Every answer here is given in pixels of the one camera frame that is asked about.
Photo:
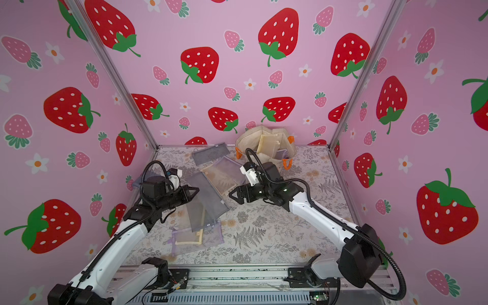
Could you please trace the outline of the yellow-trim mesh pouch bottom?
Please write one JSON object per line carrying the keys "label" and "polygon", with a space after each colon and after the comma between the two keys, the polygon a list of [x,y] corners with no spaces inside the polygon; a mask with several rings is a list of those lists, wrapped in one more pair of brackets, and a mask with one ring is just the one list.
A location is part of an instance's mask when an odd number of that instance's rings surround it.
{"label": "yellow-trim mesh pouch bottom", "polygon": [[196,212],[188,210],[188,217],[188,227],[180,229],[175,233],[175,245],[201,245],[203,243],[205,210],[202,208],[197,208]]}

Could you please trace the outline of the purple mesh pouch bottom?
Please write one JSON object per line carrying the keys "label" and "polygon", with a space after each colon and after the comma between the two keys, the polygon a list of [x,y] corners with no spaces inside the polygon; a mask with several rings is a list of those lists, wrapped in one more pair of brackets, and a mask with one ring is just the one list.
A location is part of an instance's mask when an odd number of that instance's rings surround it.
{"label": "purple mesh pouch bottom", "polygon": [[172,255],[189,254],[224,243],[221,223],[192,232],[191,228],[172,232]]}

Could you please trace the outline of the purple mesh pouch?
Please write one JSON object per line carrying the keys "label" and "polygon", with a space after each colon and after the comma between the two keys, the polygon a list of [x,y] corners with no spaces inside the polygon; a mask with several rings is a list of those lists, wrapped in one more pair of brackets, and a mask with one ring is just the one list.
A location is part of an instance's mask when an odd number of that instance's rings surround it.
{"label": "purple mesh pouch", "polygon": [[235,181],[235,183],[237,183],[237,186],[245,184],[246,177],[241,173],[241,164],[237,163],[236,161],[225,156],[210,166],[214,166],[220,171],[229,175]]}
{"label": "purple mesh pouch", "polygon": [[221,223],[192,232],[191,228],[172,232],[172,255],[189,254],[224,243]]}

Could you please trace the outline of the beige canvas bag orange handles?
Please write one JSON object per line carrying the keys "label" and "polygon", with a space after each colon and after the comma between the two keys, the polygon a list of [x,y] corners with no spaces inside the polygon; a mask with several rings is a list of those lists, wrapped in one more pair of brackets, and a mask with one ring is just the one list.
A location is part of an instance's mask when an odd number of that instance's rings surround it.
{"label": "beige canvas bag orange handles", "polygon": [[290,170],[297,154],[295,138],[284,128],[254,127],[241,135],[235,144],[236,158],[245,157],[245,150],[253,150],[262,163],[272,162],[279,169]]}

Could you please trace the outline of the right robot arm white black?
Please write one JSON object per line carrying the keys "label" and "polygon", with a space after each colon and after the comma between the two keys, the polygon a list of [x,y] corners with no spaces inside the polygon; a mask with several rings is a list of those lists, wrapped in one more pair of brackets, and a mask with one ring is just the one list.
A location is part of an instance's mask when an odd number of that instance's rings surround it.
{"label": "right robot arm white black", "polygon": [[[263,200],[301,217],[340,250],[337,267],[342,278],[357,288],[370,285],[389,300],[403,300],[407,293],[405,277],[395,260],[381,247],[371,226],[348,222],[317,204],[305,180],[284,179],[274,163],[262,163],[252,149],[246,149],[245,155],[248,161],[241,167],[241,172],[247,183],[232,190],[229,193],[231,199],[240,205]],[[395,294],[382,289],[371,279],[383,260],[388,261],[398,279],[399,288]]]}

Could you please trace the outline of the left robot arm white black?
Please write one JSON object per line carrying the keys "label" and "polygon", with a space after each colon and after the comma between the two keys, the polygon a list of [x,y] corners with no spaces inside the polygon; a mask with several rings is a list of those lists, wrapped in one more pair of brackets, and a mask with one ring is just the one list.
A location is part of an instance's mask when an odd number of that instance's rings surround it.
{"label": "left robot arm white black", "polygon": [[[163,169],[163,175],[147,177],[154,165]],[[52,288],[48,304],[127,304],[150,287],[175,291],[180,283],[175,281],[167,261],[157,257],[145,259],[119,282],[113,278],[133,248],[157,222],[166,220],[164,212],[171,214],[199,193],[199,188],[181,184],[181,176],[177,169],[165,169],[161,161],[147,164],[141,176],[139,197],[124,214],[120,227],[86,268],[69,283]]]}

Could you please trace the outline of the yellow-trim pouch under purple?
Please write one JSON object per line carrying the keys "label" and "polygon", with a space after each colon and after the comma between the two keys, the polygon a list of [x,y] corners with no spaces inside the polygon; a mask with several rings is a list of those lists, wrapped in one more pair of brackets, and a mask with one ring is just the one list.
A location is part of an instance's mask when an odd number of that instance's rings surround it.
{"label": "yellow-trim pouch under purple", "polygon": [[217,192],[222,196],[232,191],[237,186],[237,183],[235,183],[235,181],[229,175],[225,174],[214,166],[208,166],[202,169],[202,172],[213,187],[216,188]]}

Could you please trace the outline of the purple mesh pouch back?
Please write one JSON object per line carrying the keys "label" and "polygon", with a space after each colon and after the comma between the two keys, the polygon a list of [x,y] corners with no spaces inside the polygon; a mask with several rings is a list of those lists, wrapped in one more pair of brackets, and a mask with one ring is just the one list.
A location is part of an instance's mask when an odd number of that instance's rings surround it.
{"label": "purple mesh pouch back", "polygon": [[220,171],[229,175],[235,181],[235,183],[237,183],[237,186],[245,184],[246,177],[241,173],[241,164],[237,163],[236,161],[225,156],[210,166],[214,166]]}

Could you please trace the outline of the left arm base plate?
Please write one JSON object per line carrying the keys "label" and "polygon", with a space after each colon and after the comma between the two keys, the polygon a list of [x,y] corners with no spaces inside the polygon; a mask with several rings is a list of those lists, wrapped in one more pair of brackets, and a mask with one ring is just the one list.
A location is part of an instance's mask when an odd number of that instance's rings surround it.
{"label": "left arm base plate", "polygon": [[190,269],[169,269],[168,272],[156,278],[154,282],[144,287],[144,290],[149,289],[166,289],[169,290],[173,286],[179,284],[178,289],[186,289],[189,280]]}

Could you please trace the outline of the aluminium frame rail front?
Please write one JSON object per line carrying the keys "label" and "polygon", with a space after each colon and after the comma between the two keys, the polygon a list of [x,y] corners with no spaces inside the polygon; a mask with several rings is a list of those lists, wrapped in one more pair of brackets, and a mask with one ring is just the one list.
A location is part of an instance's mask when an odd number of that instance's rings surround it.
{"label": "aluminium frame rail front", "polygon": [[[306,264],[208,264],[170,265],[170,278],[184,280],[182,289],[201,291],[243,290],[243,289],[302,289],[313,290],[323,285],[311,281],[311,272]],[[114,294],[117,287],[128,291],[139,291],[145,284],[153,284],[158,277],[158,268],[152,264],[121,266],[112,275],[101,271],[91,273],[90,280],[96,280],[103,292]]]}

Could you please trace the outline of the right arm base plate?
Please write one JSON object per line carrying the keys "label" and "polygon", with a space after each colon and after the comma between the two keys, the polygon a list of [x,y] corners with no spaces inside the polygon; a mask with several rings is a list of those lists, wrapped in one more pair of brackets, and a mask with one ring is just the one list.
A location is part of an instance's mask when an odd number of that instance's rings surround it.
{"label": "right arm base plate", "polygon": [[291,288],[337,288],[338,280],[335,278],[321,279],[309,267],[289,268],[287,278]]}

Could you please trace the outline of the left frame post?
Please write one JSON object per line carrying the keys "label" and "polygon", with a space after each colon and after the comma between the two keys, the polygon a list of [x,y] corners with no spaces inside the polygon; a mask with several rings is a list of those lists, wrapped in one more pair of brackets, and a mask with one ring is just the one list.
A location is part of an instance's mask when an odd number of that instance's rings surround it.
{"label": "left frame post", "polygon": [[114,65],[114,62],[111,60],[109,54],[107,53],[106,47],[103,45],[102,41],[96,33],[95,28],[89,21],[88,15],[84,9],[83,2],[68,0],[67,4],[68,7],[70,7],[70,9],[72,10],[72,14],[74,15],[82,31],[85,33],[88,42],[91,44],[95,54],[104,66],[104,69],[107,72],[110,80],[112,81],[115,89],[121,96],[124,104],[132,115],[132,118],[136,122],[139,130],[142,132],[143,136],[148,142],[150,148],[153,151],[157,151],[159,145],[153,137],[152,133],[150,132],[149,128],[147,127],[147,124],[145,123],[142,114],[139,112],[139,109],[134,102],[134,99],[132,98],[127,86],[125,85],[123,78],[119,74],[116,66]]}

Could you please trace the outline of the frame post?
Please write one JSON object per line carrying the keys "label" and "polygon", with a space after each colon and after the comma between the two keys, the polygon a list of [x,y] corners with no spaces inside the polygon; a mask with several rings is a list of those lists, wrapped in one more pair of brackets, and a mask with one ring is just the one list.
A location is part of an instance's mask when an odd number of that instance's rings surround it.
{"label": "frame post", "polygon": [[361,69],[361,74],[357,83],[353,87],[352,94],[349,97],[349,101],[346,103],[346,107],[344,109],[343,115],[339,120],[338,127],[334,132],[331,142],[328,144],[329,152],[332,152],[341,137],[341,134],[348,123],[349,117],[351,116],[356,103],[360,99],[360,96],[363,92],[363,89],[366,86],[366,82],[369,80],[372,74],[372,70],[374,64],[376,63],[377,59],[381,55],[386,43],[391,36],[401,14],[406,5],[407,1],[404,0],[395,0],[391,2],[390,8],[388,13],[385,16],[385,20],[380,27],[379,32],[377,33],[376,40],[371,47],[371,52],[369,53],[368,59],[366,60],[366,64]]}
{"label": "frame post", "polygon": [[119,74],[116,66],[114,65],[114,62],[111,60],[109,54],[107,53],[106,47],[103,45],[102,41],[96,33],[95,28],[89,21],[88,15],[84,9],[83,2],[68,0],[67,4],[68,7],[70,7],[70,9],[72,10],[72,14],[74,15],[82,31],[85,33],[88,42],[91,44],[95,54],[104,66],[104,69],[107,72],[110,80],[112,81],[115,89],[121,96],[124,104],[132,115],[132,118],[136,122],[139,130],[142,132],[143,136],[148,142],[150,148],[153,151],[157,151],[159,145],[153,137],[152,133],[150,132],[149,128],[147,127],[147,124],[145,123],[142,114],[139,112],[139,109],[134,102],[134,99],[132,98],[127,86],[125,85],[123,78]]}

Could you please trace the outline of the right frame post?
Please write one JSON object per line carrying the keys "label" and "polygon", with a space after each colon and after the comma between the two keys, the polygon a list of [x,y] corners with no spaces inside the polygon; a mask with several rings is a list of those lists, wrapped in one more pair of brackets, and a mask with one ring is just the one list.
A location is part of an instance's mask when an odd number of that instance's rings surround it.
{"label": "right frame post", "polygon": [[341,134],[348,123],[349,117],[351,116],[356,103],[360,99],[360,96],[363,92],[363,89],[366,86],[366,82],[369,80],[372,74],[372,70],[374,64],[376,63],[377,59],[381,55],[386,43],[391,36],[401,14],[406,5],[407,1],[404,0],[395,0],[391,2],[390,8],[388,13],[385,16],[385,20],[380,27],[379,32],[377,33],[376,40],[371,47],[371,52],[369,53],[368,59],[366,60],[366,64],[361,69],[361,74],[357,83],[353,87],[352,94],[349,97],[349,101],[346,103],[346,107],[344,109],[343,115],[339,120],[338,127],[334,132],[331,142],[328,144],[329,152],[332,152],[341,137]]}

